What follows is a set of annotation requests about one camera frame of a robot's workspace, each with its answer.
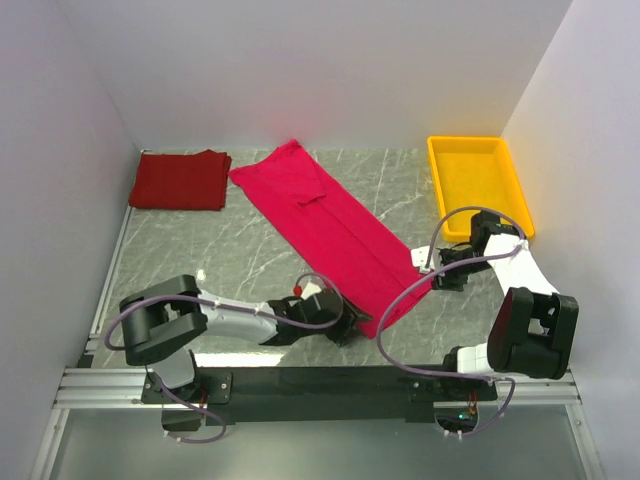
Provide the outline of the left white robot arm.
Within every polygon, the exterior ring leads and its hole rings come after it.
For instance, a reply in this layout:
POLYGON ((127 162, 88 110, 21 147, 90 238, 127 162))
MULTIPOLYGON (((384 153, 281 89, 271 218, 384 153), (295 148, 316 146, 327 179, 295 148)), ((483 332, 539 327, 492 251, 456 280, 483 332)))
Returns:
POLYGON ((268 347, 321 335, 341 346, 372 323, 368 313, 318 273, 301 275, 290 296, 255 303, 209 293, 194 276, 180 275, 123 299, 104 344, 124 352, 128 365, 151 368, 173 399, 186 402, 200 388, 188 345, 202 335, 268 347))

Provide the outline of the pink t shirt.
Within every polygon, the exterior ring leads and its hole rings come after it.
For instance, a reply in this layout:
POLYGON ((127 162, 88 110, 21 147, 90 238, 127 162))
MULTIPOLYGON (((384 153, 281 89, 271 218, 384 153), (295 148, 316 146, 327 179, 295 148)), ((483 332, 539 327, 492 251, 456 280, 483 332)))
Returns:
POLYGON ((230 171, 231 181, 316 272, 373 318, 363 333, 393 325, 431 290, 403 292, 421 276, 409 248, 295 140, 230 171))

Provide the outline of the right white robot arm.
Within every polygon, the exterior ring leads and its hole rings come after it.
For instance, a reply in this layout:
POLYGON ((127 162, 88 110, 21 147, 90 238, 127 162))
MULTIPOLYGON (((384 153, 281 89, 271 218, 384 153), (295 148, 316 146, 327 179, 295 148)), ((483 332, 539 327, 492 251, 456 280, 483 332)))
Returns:
POLYGON ((504 299, 486 342, 455 347, 444 359, 439 387, 460 399, 474 386, 473 376, 515 373, 532 379, 561 379, 568 368, 579 305, 551 285, 538 267, 522 228, 500 212, 460 207, 445 215, 471 211, 469 239, 460 247, 438 250, 434 290, 461 292, 470 275, 491 269, 504 299))

